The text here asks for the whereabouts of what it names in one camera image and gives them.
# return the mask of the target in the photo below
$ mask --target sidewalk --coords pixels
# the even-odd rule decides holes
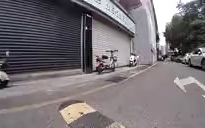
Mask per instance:
[[[0,90],[0,109],[55,100],[111,83],[118,83],[149,65],[117,68],[115,72],[19,81]]]

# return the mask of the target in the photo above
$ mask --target speed bump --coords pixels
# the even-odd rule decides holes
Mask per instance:
[[[126,128],[83,101],[67,101],[60,105],[59,112],[71,128]]]

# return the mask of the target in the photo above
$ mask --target roller shutter door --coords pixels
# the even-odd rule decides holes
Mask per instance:
[[[126,66],[129,63],[131,39],[125,32],[118,27],[106,25],[103,22],[93,19],[92,23],[93,38],[93,69],[95,70],[96,55],[107,55],[106,50],[117,49],[118,66]]]
[[[81,13],[58,0],[0,0],[0,56],[10,73],[81,68]]]

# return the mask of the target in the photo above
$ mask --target road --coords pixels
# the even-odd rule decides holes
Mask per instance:
[[[159,62],[121,83],[71,99],[86,102],[127,128],[205,128],[205,91],[191,84],[184,92],[174,83],[177,77],[193,77],[205,85],[204,71]],[[0,128],[66,128],[58,111],[62,100],[57,101],[0,110]]]

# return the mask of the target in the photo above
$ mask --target white arrow road marking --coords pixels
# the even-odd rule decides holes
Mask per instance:
[[[199,82],[198,80],[196,80],[194,77],[188,77],[188,78],[184,78],[184,79],[179,79],[178,77],[174,80],[174,83],[184,92],[187,92],[185,89],[186,85],[189,84],[197,84],[202,90],[205,91],[205,85],[203,85],[201,82]]]

